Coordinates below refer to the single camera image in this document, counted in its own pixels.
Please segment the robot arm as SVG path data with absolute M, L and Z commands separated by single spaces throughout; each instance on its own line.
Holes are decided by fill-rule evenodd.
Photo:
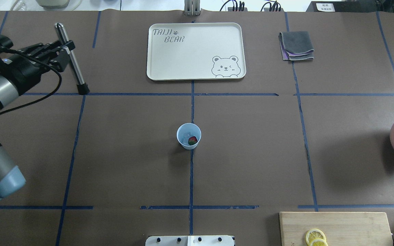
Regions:
M 43 74 L 54 72 L 59 81 L 56 89 L 45 98 L 52 96 L 62 84 L 61 72 L 70 62 L 70 55 L 75 49 L 72 40 L 53 43 L 37 43 L 18 50 L 13 50 L 10 38 L 0 34 L 0 116 L 23 107 L 36 104 L 40 98 L 24 105 L 6 109 L 6 107 L 36 86 Z M 13 162 L 0 143 L 0 200 L 20 190 L 26 184 L 20 168 Z

